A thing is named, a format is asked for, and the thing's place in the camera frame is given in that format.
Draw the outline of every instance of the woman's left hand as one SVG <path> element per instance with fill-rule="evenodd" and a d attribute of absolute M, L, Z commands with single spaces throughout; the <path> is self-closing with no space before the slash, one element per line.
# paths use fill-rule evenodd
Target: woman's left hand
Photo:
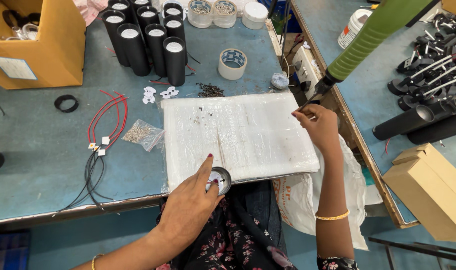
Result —
<path fill-rule="evenodd" d="M 196 240 L 219 201 L 218 182 L 213 181 L 206 192 L 213 155 L 209 154 L 195 175 L 183 181 L 168 197 L 159 228 L 170 239 L 178 253 Z"/>

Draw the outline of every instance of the gold bangle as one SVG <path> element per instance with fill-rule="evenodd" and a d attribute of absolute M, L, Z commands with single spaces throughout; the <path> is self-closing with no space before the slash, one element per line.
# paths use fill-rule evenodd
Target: gold bangle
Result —
<path fill-rule="evenodd" d="M 98 254 L 98 255 L 96 255 L 96 256 L 93 257 L 93 259 L 91 260 L 91 270 L 95 270 L 95 269 L 94 269 L 94 260 L 95 260 L 96 258 L 98 258 L 98 257 L 103 256 L 103 255 L 104 255 L 104 254 L 101 254 L 101 253 L 100 253 L 100 254 Z"/>
<path fill-rule="evenodd" d="M 346 213 L 344 213 L 343 215 L 339 215 L 337 217 L 323 218 L 323 217 L 318 216 L 318 212 L 316 212 L 315 217 L 317 219 L 319 219 L 319 220 L 322 220 L 322 221 L 335 221 L 335 220 L 344 219 L 348 215 L 349 215 L 349 210 L 346 210 Z"/>

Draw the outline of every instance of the forearm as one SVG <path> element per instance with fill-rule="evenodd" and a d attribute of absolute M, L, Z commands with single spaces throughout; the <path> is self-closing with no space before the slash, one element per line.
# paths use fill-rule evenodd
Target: forearm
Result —
<path fill-rule="evenodd" d="M 96 270 L 152 270 L 174 258 L 179 251 L 173 248 L 160 228 L 155 227 L 147 235 L 95 260 Z M 88 261 L 72 270 L 91 270 Z"/>
<path fill-rule="evenodd" d="M 343 181 L 343 153 L 333 147 L 323 154 L 325 162 L 321 185 L 318 216 L 336 217 L 346 212 L 345 184 Z M 345 257 L 354 259 L 348 218 L 316 220 L 316 243 L 322 258 Z"/>

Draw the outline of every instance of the hand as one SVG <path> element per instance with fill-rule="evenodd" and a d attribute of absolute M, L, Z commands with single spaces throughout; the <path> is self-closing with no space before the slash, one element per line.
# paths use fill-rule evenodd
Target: hand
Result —
<path fill-rule="evenodd" d="M 301 112 L 291 113 L 304 127 L 313 144 L 323 155 L 341 150 L 336 113 L 317 104 L 308 104 Z"/>
<path fill-rule="evenodd" d="M 178 249 L 177 254 L 196 240 L 219 201 L 225 197 L 218 196 L 216 180 L 206 192 L 212 166 L 213 155 L 209 154 L 196 174 L 183 181 L 166 202 L 157 227 L 169 238 L 169 244 Z"/>

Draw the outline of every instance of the blue workbench surface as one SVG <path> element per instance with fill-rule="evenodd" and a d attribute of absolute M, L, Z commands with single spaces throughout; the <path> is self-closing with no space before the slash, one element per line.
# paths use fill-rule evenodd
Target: blue workbench surface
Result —
<path fill-rule="evenodd" d="M 185 21 L 188 52 L 203 65 L 189 59 L 196 75 L 186 77 L 177 87 L 178 97 L 196 97 L 195 83 L 212 83 L 225 90 L 225 95 L 262 93 L 271 89 L 270 79 L 281 68 L 266 27 L 246 28 L 238 18 L 232 28 L 199 29 Z M 87 129 L 94 114 L 111 98 L 103 89 L 130 96 L 128 119 L 124 132 L 141 119 L 156 127 L 162 119 L 156 104 L 142 102 L 143 88 L 152 86 L 159 93 L 169 85 L 150 83 L 159 77 L 154 70 L 149 76 L 137 77 L 130 68 L 121 66 L 112 52 L 103 22 L 94 20 L 87 27 L 84 79 L 82 86 L 4 90 L 0 87 L 0 152 L 6 162 L 0 169 L 0 221 L 57 211 L 67 206 L 84 186 L 84 168 L 89 155 Z M 222 50 L 242 50 L 249 59 L 243 77 L 229 81 L 218 73 Z M 74 95 L 80 106 L 72 113 L 62 113 L 53 106 L 64 94 Z M 97 141 L 114 129 L 116 110 L 112 107 L 96 126 Z M 161 150 L 147 152 L 139 144 L 118 139 L 107 150 L 106 170 L 97 191 L 116 200 L 139 198 L 161 193 L 165 182 L 164 157 Z M 99 198 L 100 202 L 108 200 Z M 83 204 L 92 204 L 90 199 Z"/>
<path fill-rule="evenodd" d="M 343 51 L 337 39 L 350 16 L 360 6 L 368 5 L 362 0 L 296 0 L 296 3 L 327 65 Z M 386 155 L 386 141 L 376 139 L 371 130 L 403 112 L 396 103 L 399 97 L 388 91 L 386 84 L 394 78 L 404 78 L 395 68 L 411 57 L 412 41 L 424 34 L 423 29 L 431 33 L 435 31 L 423 22 L 398 30 L 376 48 L 344 82 L 337 83 L 381 175 L 391 168 L 391 161 L 403 150 L 415 146 L 406 136 L 398 135 L 391 138 Z M 456 168 L 456 136 L 443 140 L 443 144 L 446 147 L 441 147 L 438 143 L 433 145 Z M 416 218 L 406 206 L 393 192 L 392 195 L 405 222 L 415 221 Z"/>

